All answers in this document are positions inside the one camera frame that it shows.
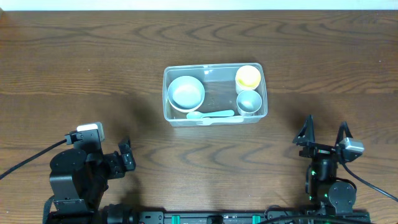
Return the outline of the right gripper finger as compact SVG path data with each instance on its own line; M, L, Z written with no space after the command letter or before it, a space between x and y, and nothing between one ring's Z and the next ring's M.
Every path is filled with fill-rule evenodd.
M351 131L349 130L348 123L346 121L340 124L338 134L336 137L335 145L339 144L345 138L353 138Z
M310 146L315 142L313 116L311 114L307 116L302 129L292 142L298 146Z

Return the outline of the grey cup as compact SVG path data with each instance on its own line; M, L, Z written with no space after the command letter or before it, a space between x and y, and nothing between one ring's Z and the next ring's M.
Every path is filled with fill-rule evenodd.
M237 96L236 104L241 116L251 116L261 109L262 98L254 90L244 90Z

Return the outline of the white cup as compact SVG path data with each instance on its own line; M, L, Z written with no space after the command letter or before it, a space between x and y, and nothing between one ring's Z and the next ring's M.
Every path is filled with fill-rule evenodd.
M236 82L236 93L240 94L242 91L251 90L251 88L246 87L239 82Z

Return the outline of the yellow cup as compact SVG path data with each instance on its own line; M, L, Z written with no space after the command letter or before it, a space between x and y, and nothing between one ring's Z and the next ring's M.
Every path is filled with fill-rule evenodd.
M251 88L251 90L255 90L259 86L261 79L260 71L252 65L240 67L235 76L235 82L239 82L240 84Z

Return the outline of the pale green plastic spoon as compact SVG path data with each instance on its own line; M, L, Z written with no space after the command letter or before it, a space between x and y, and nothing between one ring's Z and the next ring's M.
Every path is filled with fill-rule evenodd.
M187 119L202 119L211 117L230 117L234 116L233 110L214 111L209 113L202 113L199 111L192 111L187 114Z

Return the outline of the grey bowl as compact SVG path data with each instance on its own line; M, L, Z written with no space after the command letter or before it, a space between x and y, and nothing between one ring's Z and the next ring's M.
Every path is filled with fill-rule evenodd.
M195 77L178 77L169 85L167 98L170 104L180 108L193 108L203 104L205 88L202 82Z

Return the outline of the white plastic fork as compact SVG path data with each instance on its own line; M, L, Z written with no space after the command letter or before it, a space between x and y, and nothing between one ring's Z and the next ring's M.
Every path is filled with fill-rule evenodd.
M201 121L197 122L199 126L211 126L213 124L225 124L225 123L242 123L244 121L243 116L230 116L230 117L220 117L220 118L203 118Z

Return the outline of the white bowl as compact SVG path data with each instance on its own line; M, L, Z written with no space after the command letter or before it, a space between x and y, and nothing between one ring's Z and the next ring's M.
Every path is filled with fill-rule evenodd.
M199 109L199 107L201 106L201 105L197 105L196 107L193 107L193 108L180 108L179 106L175 106L175 105L173 105L173 104L170 104L170 105L171 105L175 110L177 110L177 111L179 111L179 112L182 112L182 113L190 113L190 112L193 112L193 111Z

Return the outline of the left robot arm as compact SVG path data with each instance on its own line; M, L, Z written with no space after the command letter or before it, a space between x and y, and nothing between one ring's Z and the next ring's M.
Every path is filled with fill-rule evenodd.
M103 125L82 124L65 135L72 148L58 153L51 161L49 177L53 190L44 206L44 223L138 223L136 212L123 204L100 208L111 179L134 171L131 140L125 137L118 150L105 154Z

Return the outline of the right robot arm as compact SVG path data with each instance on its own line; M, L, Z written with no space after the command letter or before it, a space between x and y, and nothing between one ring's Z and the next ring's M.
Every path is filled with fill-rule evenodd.
M345 216L353 214L356 186L349 180L337 177L338 146L315 142L313 116L305 119L303 128L293 140L301 146L300 157L312 161L307 169L305 192L318 210L317 215Z

